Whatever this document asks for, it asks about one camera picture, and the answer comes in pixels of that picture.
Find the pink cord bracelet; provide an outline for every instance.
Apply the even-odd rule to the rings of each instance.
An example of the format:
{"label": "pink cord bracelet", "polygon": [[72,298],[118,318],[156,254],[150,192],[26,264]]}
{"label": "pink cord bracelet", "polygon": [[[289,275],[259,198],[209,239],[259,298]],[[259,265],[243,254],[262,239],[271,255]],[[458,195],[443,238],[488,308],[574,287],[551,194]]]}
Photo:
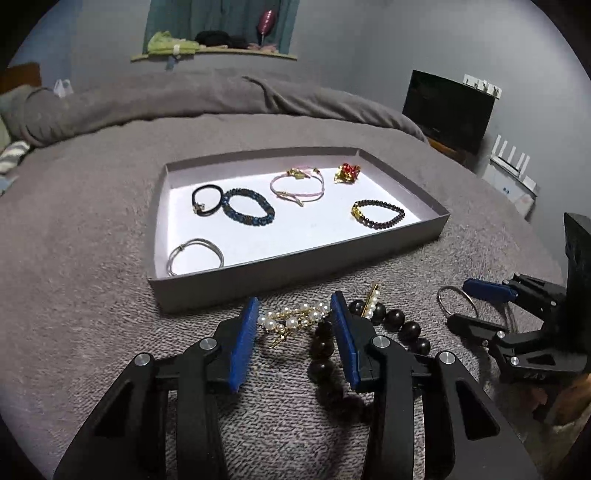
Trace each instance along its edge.
{"label": "pink cord bracelet", "polygon": [[[279,180],[284,179],[286,177],[294,177],[297,180],[301,179],[316,179],[320,182],[322,186],[321,191],[317,193],[291,193],[291,192],[284,192],[282,190],[275,190],[273,188],[273,184]],[[318,168],[312,167],[296,167],[287,170],[285,173],[278,175],[269,184],[269,188],[271,191],[280,199],[289,200],[291,202],[296,202],[300,207],[304,206],[305,202],[315,202],[316,200],[320,200],[324,195],[324,177]],[[309,200],[300,200],[300,198],[308,198]]]}

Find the black cloth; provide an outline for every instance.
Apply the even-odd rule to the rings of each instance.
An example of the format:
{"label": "black cloth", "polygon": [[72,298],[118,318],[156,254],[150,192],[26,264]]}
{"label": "black cloth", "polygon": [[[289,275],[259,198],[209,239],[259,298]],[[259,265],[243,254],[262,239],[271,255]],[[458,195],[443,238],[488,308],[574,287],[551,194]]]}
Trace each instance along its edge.
{"label": "black cloth", "polygon": [[238,35],[229,35],[221,30],[208,30],[199,32],[195,41],[206,47],[217,47],[218,45],[227,45],[228,48],[248,48],[248,42],[244,37]]}

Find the gray bedspread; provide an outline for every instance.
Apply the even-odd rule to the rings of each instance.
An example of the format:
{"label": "gray bedspread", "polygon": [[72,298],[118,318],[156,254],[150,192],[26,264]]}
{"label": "gray bedspread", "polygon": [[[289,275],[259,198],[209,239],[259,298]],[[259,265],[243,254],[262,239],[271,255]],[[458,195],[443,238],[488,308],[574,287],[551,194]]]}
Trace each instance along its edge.
{"label": "gray bedspread", "polygon": [[395,128],[427,141],[401,113],[356,95],[251,75],[228,76],[215,70],[127,77],[64,99],[26,85],[0,101],[0,115],[9,132],[35,147],[132,120],[204,113],[305,115]]}

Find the dark beaded bracelet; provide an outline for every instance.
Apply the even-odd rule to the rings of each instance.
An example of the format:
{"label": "dark beaded bracelet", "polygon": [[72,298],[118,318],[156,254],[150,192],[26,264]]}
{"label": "dark beaded bracelet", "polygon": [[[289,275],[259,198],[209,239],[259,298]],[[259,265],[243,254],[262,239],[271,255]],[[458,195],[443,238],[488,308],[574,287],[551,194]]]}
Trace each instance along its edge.
{"label": "dark beaded bracelet", "polygon": [[[215,207],[210,208],[209,210],[206,210],[205,205],[203,203],[199,203],[196,199],[196,195],[200,191],[206,190],[206,189],[217,190],[220,193],[220,201],[217,203],[217,205]],[[191,196],[191,199],[193,202],[193,211],[195,212],[195,214],[199,215],[200,217],[207,217],[213,213],[216,213],[217,210],[221,207],[222,199],[223,199],[223,190],[221,187],[218,187],[217,185],[214,185],[211,183],[208,185],[201,185],[200,187],[193,190],[193,195]]]}
{"label": "dark beaded bracelet", "polygon": [[[232,207],[230,207],[230,198],[234,197],[235,195],[253,199],[261,206],[263,210],[265,210],[267,215],[264,217],[253,217],[252,215],[244,215],[243,213],[237,212]],[[232,189],[224,193],[222,197],[222,210],[232,220],[239,223],[244,223],[245,225],[268,225],[275,219],[275,209],[269,204],[269,202],[267,202],[266,198],[260,193],[248,189]]]}
{"label": "dark beaded bracelet", "polygon": [[[388,222],[374,222],[373,220],[369,220],[365,215],[363,215],[360,210],[360,207],[365,207],[369,205],[387,208],[388,210],[393,210],[394,212],[397,212],[398,215]],[[351,208],[351,215],[353,215],[359,223],[362,223],[363,225],[368,226],[370,228],[374,228],[376,230],[381,230],[396,225],[400,220],[404,218],[405,213],[404,210],[402,210],[400,207],[392,205],[391,203],[380,202],[379,200],[360,200],[353,204],[353,208]]]}

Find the metal screw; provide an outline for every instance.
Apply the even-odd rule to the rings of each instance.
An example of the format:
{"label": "metal screw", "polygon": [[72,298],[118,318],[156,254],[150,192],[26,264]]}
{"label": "metal screw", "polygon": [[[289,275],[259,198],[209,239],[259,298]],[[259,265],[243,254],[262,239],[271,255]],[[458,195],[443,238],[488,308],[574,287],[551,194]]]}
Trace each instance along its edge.
{"label": "metal screw", "polygon": [[134,363],[138,367],[143,367],[144,365],[148,365],[150,362],[150,356],[147,353],[141,353],[134,358]]}
{"label": "metal screw", "polygon": [[456,357],[451,352],[441,352],[439,354],[439,360],[441,360],[446,365],[451,365],[456,361]]}
{"label": "metal screw", "polygon": [[371,342],[378,348],[386,348],[390,345],[390,339],[382,335],[374,337]]}
{"label": "metal screw", "polygon": [[199,347],[201,350],[211,350],[217,347],[217,341],[215,338],[207,337],[199,342]]}

